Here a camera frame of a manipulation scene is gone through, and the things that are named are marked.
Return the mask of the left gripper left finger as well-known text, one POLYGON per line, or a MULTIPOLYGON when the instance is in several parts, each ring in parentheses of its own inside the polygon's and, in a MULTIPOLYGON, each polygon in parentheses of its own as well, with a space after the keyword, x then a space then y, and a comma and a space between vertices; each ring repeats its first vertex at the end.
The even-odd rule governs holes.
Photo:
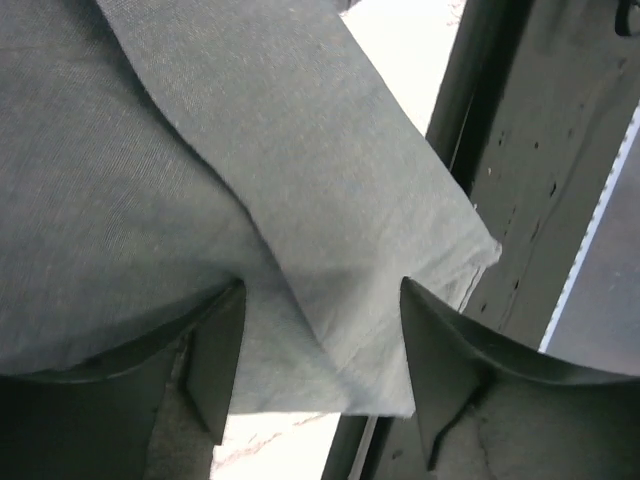
POLYGON ((178 319, 66 370, 1 379, 5 479, 205 479, 245 324, 235 283, 178 319))

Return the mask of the grey long sleeve shirt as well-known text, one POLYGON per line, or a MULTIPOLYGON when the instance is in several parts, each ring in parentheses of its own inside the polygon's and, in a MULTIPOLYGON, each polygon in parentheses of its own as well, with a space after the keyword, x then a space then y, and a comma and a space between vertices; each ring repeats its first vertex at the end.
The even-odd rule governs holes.
POLYGON ((329 1, 1 5, 1 370, 247 288, 231 409, 408 416, 399 293, 500 246, 329 1))

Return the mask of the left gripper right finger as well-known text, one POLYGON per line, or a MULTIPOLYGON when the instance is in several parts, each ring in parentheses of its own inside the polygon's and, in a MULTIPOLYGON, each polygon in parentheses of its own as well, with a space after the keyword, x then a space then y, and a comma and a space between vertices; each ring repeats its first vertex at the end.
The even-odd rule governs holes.
POLYGON ((412 279, 401 324, 426 469, 439 479, 635 479, 639 381, 566 362, 412 279))

